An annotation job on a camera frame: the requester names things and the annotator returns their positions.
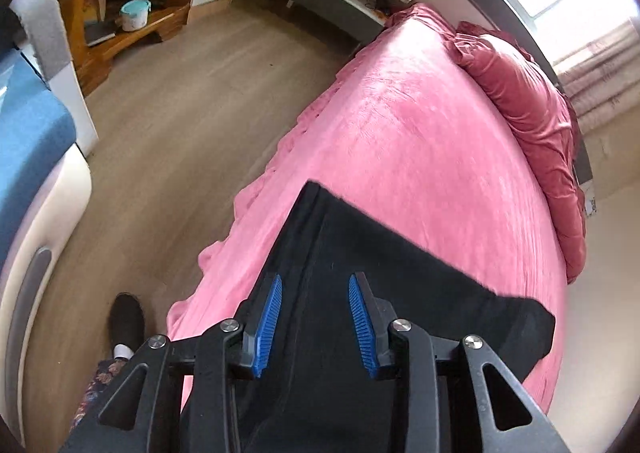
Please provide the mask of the black embroidered pants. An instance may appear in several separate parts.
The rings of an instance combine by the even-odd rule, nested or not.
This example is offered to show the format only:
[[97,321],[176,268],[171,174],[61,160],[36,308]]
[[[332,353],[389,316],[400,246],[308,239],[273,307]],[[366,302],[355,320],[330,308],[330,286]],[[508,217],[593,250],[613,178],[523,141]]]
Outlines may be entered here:
[[562,452],[526,392],[554,317],[300,191],[233,323],[198,340],[192,452]]

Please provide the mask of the black shoe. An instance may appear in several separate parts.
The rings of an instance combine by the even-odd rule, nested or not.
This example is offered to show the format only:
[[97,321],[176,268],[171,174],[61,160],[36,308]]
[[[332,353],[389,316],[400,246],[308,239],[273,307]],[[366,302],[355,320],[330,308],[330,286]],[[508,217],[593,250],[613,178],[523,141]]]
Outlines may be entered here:
[[108,338],[115,359],[129,360],[145,341],[145,321],[139,300],[119,293],[107,319]]

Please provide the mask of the pink bed sheet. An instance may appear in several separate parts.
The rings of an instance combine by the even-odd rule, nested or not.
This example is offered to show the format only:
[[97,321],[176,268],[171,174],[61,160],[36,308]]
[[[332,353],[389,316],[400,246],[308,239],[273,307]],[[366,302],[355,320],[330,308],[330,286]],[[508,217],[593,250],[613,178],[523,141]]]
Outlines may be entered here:
[[285,383],[346,411],[375,388],[348,304],[363,272],[375,295],[436,336],[488,340],[543,408],[563,348],[565,261],[547,201],[504,118],[450,60],[447,27],[420,8],[338,72],[206,247],[194,293],[167,314],[173,339],[202,334],[283,282],[274,360]]

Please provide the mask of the dark pink folded duvet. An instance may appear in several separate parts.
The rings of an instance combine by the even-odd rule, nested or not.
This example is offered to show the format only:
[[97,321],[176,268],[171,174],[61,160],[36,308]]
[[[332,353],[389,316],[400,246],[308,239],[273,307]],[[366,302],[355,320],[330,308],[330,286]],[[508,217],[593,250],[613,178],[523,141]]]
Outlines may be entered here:
[[585,194],[574,174],[579,130],[567,98],[513,36],[462,21],[450,57],[495,104],[547,199],[573,283],[587,259]]

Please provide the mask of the blue white storage box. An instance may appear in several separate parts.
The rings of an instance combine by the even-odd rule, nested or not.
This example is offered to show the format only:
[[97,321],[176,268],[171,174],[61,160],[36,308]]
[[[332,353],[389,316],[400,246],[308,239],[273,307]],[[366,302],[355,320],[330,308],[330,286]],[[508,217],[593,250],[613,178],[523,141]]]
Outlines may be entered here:
[[53,269],[88,206],[98,134],[58,0],[12,0],[1,55],[1,428],[24,440],[32,325]]

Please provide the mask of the floral beige right curtain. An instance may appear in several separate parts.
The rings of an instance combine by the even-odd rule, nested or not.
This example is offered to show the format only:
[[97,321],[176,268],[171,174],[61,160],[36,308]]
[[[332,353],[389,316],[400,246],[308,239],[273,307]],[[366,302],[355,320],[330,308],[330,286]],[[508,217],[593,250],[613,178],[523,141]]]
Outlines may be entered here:
[[639,30],[628,20],[554,65],[587,135],[639,105]]

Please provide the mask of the white teal lidded pot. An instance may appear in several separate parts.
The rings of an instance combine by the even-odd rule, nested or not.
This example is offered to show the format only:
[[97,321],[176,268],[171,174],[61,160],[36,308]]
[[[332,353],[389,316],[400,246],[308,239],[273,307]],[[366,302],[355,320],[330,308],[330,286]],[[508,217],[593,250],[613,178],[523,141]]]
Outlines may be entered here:
[[124,32],[139,31],[148,24],[151,2],[149,0],[130,0],[119,10],[120,26]]

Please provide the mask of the dark grey headboard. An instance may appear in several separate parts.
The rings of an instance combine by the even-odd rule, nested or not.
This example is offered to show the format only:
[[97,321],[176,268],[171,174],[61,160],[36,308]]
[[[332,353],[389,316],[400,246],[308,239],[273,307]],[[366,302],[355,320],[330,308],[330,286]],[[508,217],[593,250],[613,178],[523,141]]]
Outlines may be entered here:
[[[521,17],[506,2],[506,0],[468,0],[473,4],[480,13],[500,31],[504,31],[512,35],[518,44],[525,49],[544,71],[551,83],[558,88],[562,95],[565,94],[559,77],[556,76],[552,69],[551,63],[544,56],[538,44],[535,42],[528,27],[525,25]],[[585,186],[593,179],[593,173],[589,161],[589,155],[584,140],[582,140],[582,132],[579,129],[577,116],[570,106],[570,117],[574,126],[574,172],[578,184]]]

